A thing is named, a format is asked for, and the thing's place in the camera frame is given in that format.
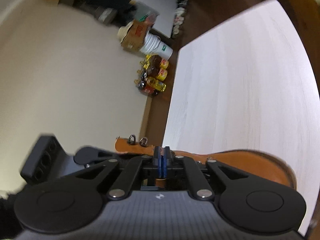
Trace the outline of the white plastic bucket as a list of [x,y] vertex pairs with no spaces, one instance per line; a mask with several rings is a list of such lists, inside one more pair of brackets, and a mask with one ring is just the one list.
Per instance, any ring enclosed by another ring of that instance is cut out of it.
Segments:
[[170,59],[173,53],[173,49],[170,46],[151,33],[146,34],[144,44],[139,51],[145,55],[158,55],[165,60]]

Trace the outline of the cooking oil bottles cluster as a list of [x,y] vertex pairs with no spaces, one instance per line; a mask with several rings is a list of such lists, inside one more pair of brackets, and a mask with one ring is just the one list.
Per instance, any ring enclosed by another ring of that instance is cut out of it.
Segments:
[[138,78],[134,83],[137,89],[149,97],[155,97],[166,90],[169,61],[159,55],[146,55],[137,70]]

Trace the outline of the white shoe cabinet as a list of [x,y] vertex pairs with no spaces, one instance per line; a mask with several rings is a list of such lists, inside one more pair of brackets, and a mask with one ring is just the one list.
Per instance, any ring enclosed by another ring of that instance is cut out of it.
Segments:
[[143,3],[158,13],[153,29],[166,38],[171,38],[177,0],[134,0]]

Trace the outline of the tan leather boot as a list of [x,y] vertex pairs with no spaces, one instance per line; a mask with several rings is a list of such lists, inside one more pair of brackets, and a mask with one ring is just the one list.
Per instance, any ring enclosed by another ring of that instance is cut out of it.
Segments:
[[[114,148],[118,154],[143,154],[150,156],[154,154],[156,149],[155,146],[148,144],[148,139],[146,137],[142,138],[139,142],[134,138],[118,137],[115,141]],[[264,152],[232,150],[211,154],[195,154],[173,150],[172,153],[174,155],[190,157],[201,164],[214,159],[293,189],[297,188],[296,176],[291,167],[282,160]]]

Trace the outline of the brown cardboard box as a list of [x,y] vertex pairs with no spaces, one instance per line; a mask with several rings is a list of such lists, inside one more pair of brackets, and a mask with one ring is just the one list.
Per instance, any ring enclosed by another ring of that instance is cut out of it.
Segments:
[[145,37],[149,30],[150,26],[145,22],[133,20],[126,26],[119,28],[117,38],[125,50],[137,52],[144,46]]

